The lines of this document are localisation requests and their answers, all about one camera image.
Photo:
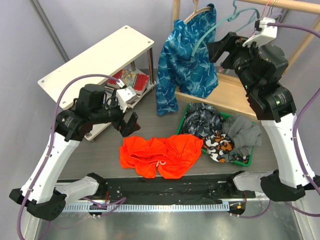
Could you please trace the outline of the teal hanger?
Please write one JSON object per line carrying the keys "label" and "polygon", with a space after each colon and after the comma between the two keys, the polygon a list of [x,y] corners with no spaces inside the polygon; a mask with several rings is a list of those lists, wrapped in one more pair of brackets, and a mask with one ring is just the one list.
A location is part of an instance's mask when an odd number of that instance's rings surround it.
{"label": "teal hanger", "polygon": [[251,15],[251,17],[249,18],[248,22],[246,24],[244,24],[242,27],[240,27],[239,29],[236,30],[236,32],[242,30],[243,28],[245,28],[246,26],[248,26],[249,24],[251,24],[253,21],[255,20],[259,20],[261,17],[260,12],[255,8],[255,7],[248,7],[248,8],[243,8],[240,10],[237,10],[237,4],[236,4],[236,0],[233,0],[232,2],[232,6],[233,6],[233,13],[227,17],[225,17],[223,20],[221,20],[220,22],[216,23],[214,26],[212,26],[208,31],[206,31],[204,33],[204,35],[197,41],[197,43],[195,44],[191,56],[193,57],[196,54],[196,51],[198,50],[198,48],[200,47],[200,45],[202,44],[203,40],[212,32],[214,31],[218,26],[220,26],[221,24],[225,23],[225,22],[233,22],[235,21],[240,14],[244,13],[244,12],[248,12],[248,11],[253,11],[253,14]]}

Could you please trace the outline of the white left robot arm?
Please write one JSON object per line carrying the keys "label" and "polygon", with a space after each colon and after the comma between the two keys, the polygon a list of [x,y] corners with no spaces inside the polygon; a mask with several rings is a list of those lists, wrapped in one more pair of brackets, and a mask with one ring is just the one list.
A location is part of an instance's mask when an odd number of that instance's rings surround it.
{"label": "white left robot arm", "polygon": [[10,199],[26,207],[32,216],[45,221],[55,220],[66,205],[84,197],[102,199],[107,184],[96,173],[63,186],[56,187],[55,184],[69,157],[94,125],[111,123],[123,137],[141,128],[135,112],[128,121],[124,120],[128,104],[136,99],[137,94],[131,86],[115,89],[111,97],[106,96],[102,85],[82,87],[73,105],[61,111],[53,121],[54,132],[36,169],[23,187],[10,192]]}

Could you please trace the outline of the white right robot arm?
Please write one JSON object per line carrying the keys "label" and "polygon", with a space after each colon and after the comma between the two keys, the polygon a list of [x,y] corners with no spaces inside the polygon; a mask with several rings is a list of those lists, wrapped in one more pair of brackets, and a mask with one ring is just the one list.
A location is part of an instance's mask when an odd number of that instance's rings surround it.
{"label": "white right robot arm", "polygon": [[294,98],[279,82],[289,65],[283,50],[271,43],[247,43],[234,32],[210,42],[207,49],[212,63],[228,54],[221,65],[239,78],[270,139],[278,166],[272,172],[235,173],[225,186],[226,193],[236,198],[243,191],[255,191],[274,202],[293,202],[304,197],[307,190],[318,188],[320,178],[311,169],[299,137]]}

